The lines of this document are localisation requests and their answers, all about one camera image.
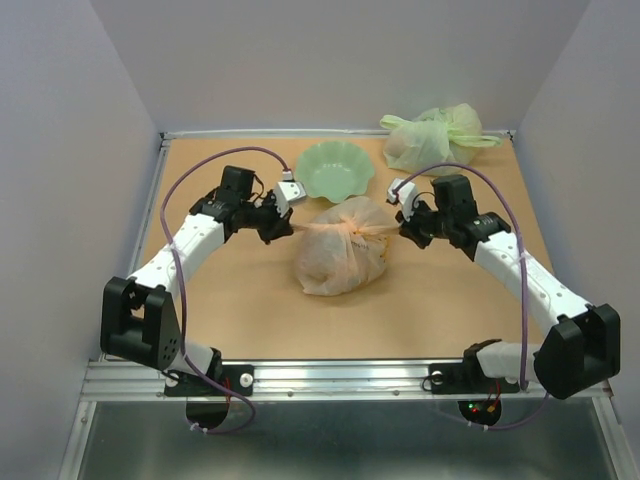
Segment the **banana print plastic bag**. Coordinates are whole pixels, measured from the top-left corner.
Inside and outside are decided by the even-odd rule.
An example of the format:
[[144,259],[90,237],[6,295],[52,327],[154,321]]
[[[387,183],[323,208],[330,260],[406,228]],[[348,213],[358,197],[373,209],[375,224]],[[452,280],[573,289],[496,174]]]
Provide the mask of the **banana print plastic bag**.
[[353,197],[294,231],[301,241],[294,261],[303,292],[338,296],[370,284],[386,271],[398,222],[372,199]]

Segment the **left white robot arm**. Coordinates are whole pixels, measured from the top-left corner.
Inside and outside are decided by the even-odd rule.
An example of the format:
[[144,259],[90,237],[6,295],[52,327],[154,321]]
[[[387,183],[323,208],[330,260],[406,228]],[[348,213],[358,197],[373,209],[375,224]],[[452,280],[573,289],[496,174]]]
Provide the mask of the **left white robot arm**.
[[256,231],[269,244],[290,236],[292,206],[303,186],[289,171],[261,199],[253,196],[256,173],[227,166],[220,185],[190,208],[181,227],[145,265],[114,277],[103,291],[100,348],[160,372],[188,374],[199,393],[222,382],[218,350],[186,339],[186,284],[203,263],[241,229]]

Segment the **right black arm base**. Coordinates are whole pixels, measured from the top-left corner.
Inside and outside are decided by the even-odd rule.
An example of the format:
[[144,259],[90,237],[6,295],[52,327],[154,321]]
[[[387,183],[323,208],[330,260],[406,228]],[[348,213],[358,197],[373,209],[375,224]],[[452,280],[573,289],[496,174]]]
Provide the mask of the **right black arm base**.
[[492,347],[498,339],[472,344],[455,362],[436,362],[428,367],[421,389],[435,395],[468,394],[469,398],[458,401],[461,419],[471,425],[496,429],[502,414],[501,396],[518,393],[517,382],[511,383],[505,376],[489,377],[480,365],[478,353]]

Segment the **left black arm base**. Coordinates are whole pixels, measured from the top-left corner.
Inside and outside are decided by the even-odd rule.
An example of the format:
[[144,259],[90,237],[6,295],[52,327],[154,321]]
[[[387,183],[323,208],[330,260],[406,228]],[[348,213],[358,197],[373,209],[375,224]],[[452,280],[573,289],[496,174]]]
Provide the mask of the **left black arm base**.
[[254,367],[225,367],[222,354],[205,348],[187,357],[178,353],[171,365],[160,373],[165,377],[167,396],[220,397],[217,403],[187,403],[185,416],[192,431],[205,435],[235,433],[249,427],[257,409],[250,400],[253,394]]

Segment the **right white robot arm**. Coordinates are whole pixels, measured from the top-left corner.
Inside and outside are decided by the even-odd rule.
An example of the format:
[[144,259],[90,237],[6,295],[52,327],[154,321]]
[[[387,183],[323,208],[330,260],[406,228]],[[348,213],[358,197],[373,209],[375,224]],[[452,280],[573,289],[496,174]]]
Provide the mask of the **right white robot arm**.
[[399,211],[399,233],[424,249],[443,239],[497,279],[521,303],[521,333],[534,319],[544,339],[518,343],[491,339],[467,348],[460,363],[442,374],[444,392],[481,391],[494,380],[541,385],[552,397],[567,399],[619,374],[621,321],[608,304],[595,305],[563,285],[525,248],[514,221],[480,213],[470,181],[459,174],[431,183],[433,207],[415,184],[396,179],[387,201]]

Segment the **tied green plastic bag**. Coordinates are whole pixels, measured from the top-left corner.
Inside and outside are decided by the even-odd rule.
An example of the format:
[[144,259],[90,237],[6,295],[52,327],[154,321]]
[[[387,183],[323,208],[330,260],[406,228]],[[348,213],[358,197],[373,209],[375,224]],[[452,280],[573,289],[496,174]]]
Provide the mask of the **tied green plastic bag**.
[[431,176],[454,173],[484,149],[502,139],[484,133],[480,118],[467,103],[424,111],[412,120],[387,114],[380,127],[389,135],[383,155],[389,168],[408,173],[426,167]]

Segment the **light green fruit plate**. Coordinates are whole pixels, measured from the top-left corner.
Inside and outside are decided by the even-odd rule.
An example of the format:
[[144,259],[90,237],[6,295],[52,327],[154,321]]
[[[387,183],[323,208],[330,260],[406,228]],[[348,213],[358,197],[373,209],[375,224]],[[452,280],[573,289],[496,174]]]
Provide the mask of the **light green fruit plate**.
[[304,150],[297,158],[294,177],[310,198],[339,204],[364,195],[375,168],[369,154],[345,141],[325,141]]

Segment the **aluminium front rail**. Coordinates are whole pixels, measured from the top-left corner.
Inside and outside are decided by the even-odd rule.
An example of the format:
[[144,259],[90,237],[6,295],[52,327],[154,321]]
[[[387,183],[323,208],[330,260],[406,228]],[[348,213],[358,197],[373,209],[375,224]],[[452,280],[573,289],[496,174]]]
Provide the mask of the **aluminium front rail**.
[[[252,394],[261,402],[338,400],[463,400],[487,393],[444,395],[425,381],[434,371],[428,359],[296,360],[248,362],[254,367]],[[222,395],[184,395],[167,385],[159,372],[132,362],[91,362],[85,373],[82,401],[212,401]]]

